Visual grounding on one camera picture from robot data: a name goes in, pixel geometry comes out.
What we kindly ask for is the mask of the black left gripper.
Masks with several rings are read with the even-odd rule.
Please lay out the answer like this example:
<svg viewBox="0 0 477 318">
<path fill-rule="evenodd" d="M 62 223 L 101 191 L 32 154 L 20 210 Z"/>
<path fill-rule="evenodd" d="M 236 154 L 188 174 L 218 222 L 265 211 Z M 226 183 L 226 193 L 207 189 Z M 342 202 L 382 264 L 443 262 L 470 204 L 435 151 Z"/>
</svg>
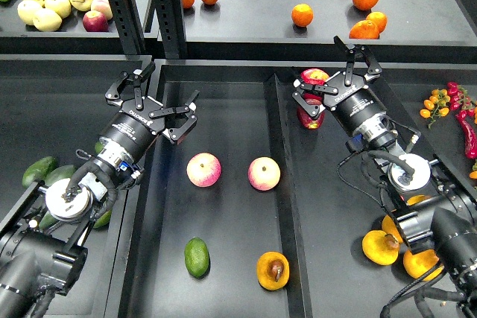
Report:
<svg viewBox="0 0 477 318">
<path fill-rule="evenodd" d="M 124 161 L 138 162 L 158 135 L 166 137 L 172 144 L 179 144 L 193 130 L 198 117 L 197 100 L 200 92 L 193 91 L 182 106 L 166 107 L 150 96 L 142 97 L 142 84 L 150 78 L 156 65 L 154 62 L 144 69 L 132 73 L 123 71 L 120 78 L 106 91 L 104 97 L 109 105 L 120 106 L 109 124 L 100 132 L 100 143 L 111 149 Z M 133 87 L 131 100 L 121 99 L 122 91 Z M 178 127 L 166 127 L 166 121 L 184 119 Z"/>
</svg>

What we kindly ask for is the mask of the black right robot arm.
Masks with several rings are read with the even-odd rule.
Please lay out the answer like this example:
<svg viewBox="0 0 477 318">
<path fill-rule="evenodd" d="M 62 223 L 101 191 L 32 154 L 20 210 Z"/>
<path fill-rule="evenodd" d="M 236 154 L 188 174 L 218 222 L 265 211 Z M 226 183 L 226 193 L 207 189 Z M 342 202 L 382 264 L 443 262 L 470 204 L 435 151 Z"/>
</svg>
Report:
<svg viewBox="0 0 477 318">
<path fill-rule="evenodd" d="M 442 156 L 413 153 L 420 132 L 399 141 L 402 125 L 387 113 L 372 90 L 382 68 L 366 45 L 334 43 L 346 55 L 344 69 L 320 84 L 298 78 L 293 99 L 309 117 L 329 111 L 348 135 L 351 156 L 361 174 L 379 191 L 376 202 L 395 224 L 412 254 L 433 250 L 437 257 L 381 310 L 389 317 L 396 304 L 413 299 L 430 317 L 429 299 L 455 302 L 465 317 L 476 315 L 476 191 Z"/>
</svg>

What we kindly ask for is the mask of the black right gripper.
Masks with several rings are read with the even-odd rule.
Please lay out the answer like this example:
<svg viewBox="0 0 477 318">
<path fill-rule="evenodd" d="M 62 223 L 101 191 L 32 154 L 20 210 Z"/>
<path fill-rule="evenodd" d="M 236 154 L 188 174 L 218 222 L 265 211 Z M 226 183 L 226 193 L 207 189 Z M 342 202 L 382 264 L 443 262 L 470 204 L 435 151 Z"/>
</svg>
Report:
<svg viewBox="0 0 477 318">
<path fill-rule="evenodd" d="M 346 45 L 339 36 L 334 36 L 333 42 L 346 53 L 345 70 L 336 72 L 324 85 L 295 80 L 292 98 L 311 118 L 317 118 L 325 106 L 349 137 L 383 136 L 388 131 L 382 122 L 387 110 L 367 85 L 381 76 L 382 67 L 367 45 Z M 365 75 L 353 74 L 356 60 L 366 63 Z M 308 104 L 305 93 L 321 96 L 323 105 Z"/>
</svg>

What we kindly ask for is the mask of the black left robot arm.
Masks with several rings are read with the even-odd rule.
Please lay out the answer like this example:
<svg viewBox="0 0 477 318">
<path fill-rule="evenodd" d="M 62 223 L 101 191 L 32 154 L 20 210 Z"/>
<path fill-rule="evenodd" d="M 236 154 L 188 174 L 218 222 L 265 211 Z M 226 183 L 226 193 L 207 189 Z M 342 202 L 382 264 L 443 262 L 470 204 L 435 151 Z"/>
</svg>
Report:
<svg viewBox="0 0 477 318">
<path fill-rule="evenodd" d="M 85 241 L 111 212 L 121 191 L 142 178 L 140 159 L 163 136 L 181 142 L 197 122 L 195 98 L 166 106 L 143 93 L 153 63 L 124 73 L 105 93 L 118 112 L 101 132 L 101 151 L 78 151 L 83 164 L 69 177 L 46 185 L 33 179 L 1 222 L 1 315 L 43 317 L 53 298 L 78 280 Z"/>
</svg>

